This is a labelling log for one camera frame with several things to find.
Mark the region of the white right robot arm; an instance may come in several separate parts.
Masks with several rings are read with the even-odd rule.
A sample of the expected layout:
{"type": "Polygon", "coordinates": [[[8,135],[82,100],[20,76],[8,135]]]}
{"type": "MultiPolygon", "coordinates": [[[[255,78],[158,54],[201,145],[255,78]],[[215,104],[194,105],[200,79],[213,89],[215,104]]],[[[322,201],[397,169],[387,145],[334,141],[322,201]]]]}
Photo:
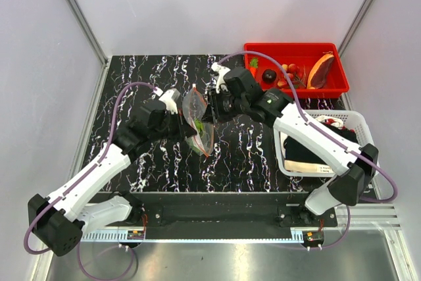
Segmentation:
{"type": "Polygon", "coordinates": [[[289,95],[271,88],[263,91],[251,72],[213,63],[216,85],[207,94],[206,123],[223,123],[238,115],[271,128],[276,153],[281,154],[280,135],[285,133],[320,157],[334,172],[324,185],[313,190],[299,209],[300,221],[313,226],[322,214],[340,204],[355,206],[375,174],[378,149],[360,146],[315,120],[289,95]]]}

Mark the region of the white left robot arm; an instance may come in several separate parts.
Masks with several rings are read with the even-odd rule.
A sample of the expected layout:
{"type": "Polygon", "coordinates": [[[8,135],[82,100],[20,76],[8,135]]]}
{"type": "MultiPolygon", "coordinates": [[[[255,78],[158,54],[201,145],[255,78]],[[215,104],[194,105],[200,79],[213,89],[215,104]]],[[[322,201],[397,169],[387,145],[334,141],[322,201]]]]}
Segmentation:
{"type": "Polygon", "coordinates": [[[138,115],[110,134],[111,142],[75,177],[47,197],[36,194],[29,200],[26,234],[34,234],[46,250],[62,257],[96,229],[115,222],[129,226],[140,223],[143,203],[129,192],[116,193],[95,205],[88,203],[153,142],[184,141],[197,134],[194,121],[186,119],[182,110],[170,111],[162,101],[147,103],[138,115]]]}

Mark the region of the clear zip top bag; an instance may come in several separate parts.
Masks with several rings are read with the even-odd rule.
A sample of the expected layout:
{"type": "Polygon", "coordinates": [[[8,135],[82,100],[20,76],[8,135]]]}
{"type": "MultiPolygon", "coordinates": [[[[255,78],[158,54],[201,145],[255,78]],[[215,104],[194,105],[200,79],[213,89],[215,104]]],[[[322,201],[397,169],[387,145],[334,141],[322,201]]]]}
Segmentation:
{"type": "Polygon", "coordinates": [[[196,131],[187,139],[187,143],[198,155],[208,157],[213,151],[214,126],[203,119],[207,109],[207,102],[197,90],[196,85],[187,92],[182,101],[182,112],[186,122],[196,131]]]}

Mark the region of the dark purple fake fruit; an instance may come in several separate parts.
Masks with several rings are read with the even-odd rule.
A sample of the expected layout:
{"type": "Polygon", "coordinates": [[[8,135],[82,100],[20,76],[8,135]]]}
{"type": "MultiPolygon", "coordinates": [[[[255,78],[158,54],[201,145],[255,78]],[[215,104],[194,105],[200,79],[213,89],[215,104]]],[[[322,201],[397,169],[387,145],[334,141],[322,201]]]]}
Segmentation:
{"type": "Polygon", "coordinates": [[[277,79],[277,73],[275,70],[272,69],[266,69],[262,73],[262,81],[265,84],[273,84],[275,80],[277,79]]]}

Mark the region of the orange fake papaya slice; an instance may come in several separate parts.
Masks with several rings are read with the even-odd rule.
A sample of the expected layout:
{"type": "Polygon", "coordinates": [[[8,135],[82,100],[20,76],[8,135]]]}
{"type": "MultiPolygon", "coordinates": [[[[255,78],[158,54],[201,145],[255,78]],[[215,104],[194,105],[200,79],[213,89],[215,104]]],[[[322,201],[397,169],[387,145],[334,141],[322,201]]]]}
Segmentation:
{"type": "Polygon", "coordinates": [[[332,53],[326,53],[319,58],[309,72],[307,89],[319,89],[324,86],[334,59],[335,56],[332,53]]]}

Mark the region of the red fake strawberries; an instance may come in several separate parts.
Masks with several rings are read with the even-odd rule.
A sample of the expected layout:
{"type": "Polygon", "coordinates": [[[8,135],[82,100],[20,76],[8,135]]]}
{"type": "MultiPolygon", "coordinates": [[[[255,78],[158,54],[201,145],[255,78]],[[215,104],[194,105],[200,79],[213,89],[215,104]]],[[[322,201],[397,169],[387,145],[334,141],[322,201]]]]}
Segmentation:
{"type": "Polygon", "coordinates": [[[290,86],[287,82],[287,78],[293,84],[295,89],[304,89],[307,86],[306,72],[304,68],[298,67],[296,64],[283,64],[282,69],[286,71],[287,76],[279,70],[277,71],[278,79],[276,81],[276,87],[279,89],[289,89],[290,86]]]}

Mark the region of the green fake lettuce leaf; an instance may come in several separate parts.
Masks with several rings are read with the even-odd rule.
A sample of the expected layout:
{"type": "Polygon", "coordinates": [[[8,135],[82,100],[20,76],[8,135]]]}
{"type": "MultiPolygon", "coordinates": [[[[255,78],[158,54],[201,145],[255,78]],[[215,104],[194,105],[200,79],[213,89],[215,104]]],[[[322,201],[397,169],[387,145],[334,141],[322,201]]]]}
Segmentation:
{"type": "Polygon", "coordinates": [[[258,68],[259,66],[259,59],[257,57],[253,57],[249,63],[251,68],[258,68]]]}

